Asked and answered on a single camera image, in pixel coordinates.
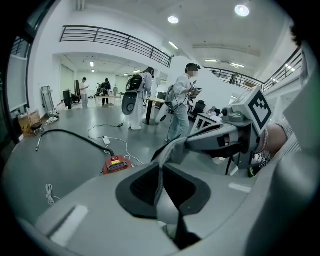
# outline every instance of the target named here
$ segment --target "pipe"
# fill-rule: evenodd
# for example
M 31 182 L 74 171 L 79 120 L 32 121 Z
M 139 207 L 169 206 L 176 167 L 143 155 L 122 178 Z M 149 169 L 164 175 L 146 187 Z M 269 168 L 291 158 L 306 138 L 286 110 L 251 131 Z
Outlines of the pipe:
M 42 136 L 46 135 L 47 133 L 51 133 L 51 132 L 64 132 L 64 133 L 67 133 L 67 134 L 71 134 L 73 136 L 78 137 L 79 139 L 82 139 L 82 140 L 92 144 L 93 146 L 97 147 L 98 149 L 101 149 L 101 150 L 104 150 L 104 151 L 108 151 L 112 157 L 115 155 L 115 153 L 114 153 L 114 151 L 112 149 L 100 146 L 100 145 L 94 143 L 93 141 L 91 141 L 91 140 L 89 140 L 89 139 L 87 139 L 85 137 L 82 137 L 82 136 L 80 136 L 80 135 L 78 135 L 78 134 L 76 134 L 76 133 L 74 133 L 72 131 L 63 130 L 63 129 L 52 129 L 52 130 L 47 130 L 44 133 L 42 133 L 40 138 L 39 138 L 39 141 L 38 141 L 38 144 L 36 146 L 36 149 L 35 149 L 36 152 L 39 150 L 39 145 L 40 145 L 40 141 L 41 141 Z

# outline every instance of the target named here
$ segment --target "red machine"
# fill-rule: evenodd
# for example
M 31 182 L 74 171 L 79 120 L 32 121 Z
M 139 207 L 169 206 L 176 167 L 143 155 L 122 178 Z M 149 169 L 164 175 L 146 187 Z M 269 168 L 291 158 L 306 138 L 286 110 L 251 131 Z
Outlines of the red machine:
M 130 161 L 125 159 L 123 155 L 115 155 L 105 161 L 103 166 L 103 175 L 130 169 L 131 167 Z

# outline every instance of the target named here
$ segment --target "bracelet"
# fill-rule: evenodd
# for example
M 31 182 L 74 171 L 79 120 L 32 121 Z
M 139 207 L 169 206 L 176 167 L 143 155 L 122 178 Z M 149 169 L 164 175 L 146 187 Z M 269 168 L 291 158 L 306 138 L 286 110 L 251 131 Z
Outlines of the bracelet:
M 266 128 L 264 130 L 264 140 L 263 140 L 262 148 L 260 150 L 257 150 L 257 153 L 261 153 L 261 152 L 265 151 L 265 149 L 268 145 L 268 142 L 269 142 L 269 133 L 268 133 L 268 129 Z

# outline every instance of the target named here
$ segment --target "coiled white cable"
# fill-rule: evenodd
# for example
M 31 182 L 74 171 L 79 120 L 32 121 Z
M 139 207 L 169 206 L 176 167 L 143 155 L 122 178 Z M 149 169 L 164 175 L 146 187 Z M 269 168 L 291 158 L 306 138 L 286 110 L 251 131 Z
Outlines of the coiled white cable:
M 126 158 L 126 157 L 129 157 L 129 161 L 130 161 L 130 157 L 131 158 L 133 158 L 133 159 L 135 159 L 135 160 L 137 160 L 140 164 L 142 164 L 142 165 L 144 165 L 144 163 L 143 162 L 141 162 L 139 159 L 137 159 L 137 158 L 135 158 L 134 156 L 132 156 L 129 152 L 128 152 L 128 143 L 125 141 L 125 140 L 123 140 L 123 139 L 120 139 L 120 138 L 111 138 L 111 137 L 108 137 L 108 139 L 114 139 L 114 140 L 118 140 L 118 141 L 122 141 L 122 142 L 124 142 L 125 143 L 125 146 L 126 146 L 126 152 L 127 152 L 127 154 L 128 155 L 125 155 L 124 156 L 124 158 Z
M 48 204 L 49 205 L 54 205 L 55 204 L 55 200 L 53 198 L 59 199 L 59 197 L 52 195 L 51 191 L 52 191 L 52 185 L 51 184 L 47 184 L 45 185 L 45 190 L 46 190 L 46 195 L 45 197 L 48 198 Z

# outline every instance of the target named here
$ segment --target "power strip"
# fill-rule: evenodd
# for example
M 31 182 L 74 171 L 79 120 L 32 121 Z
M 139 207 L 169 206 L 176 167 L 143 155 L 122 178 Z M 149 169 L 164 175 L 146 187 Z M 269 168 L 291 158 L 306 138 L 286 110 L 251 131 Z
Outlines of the power strip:
M 102 139 L 103 139 L 104 144 L 106 144 L 106 145 L 110 144 L 110 140 L 108 139 L 108 136 L 104 136 Z

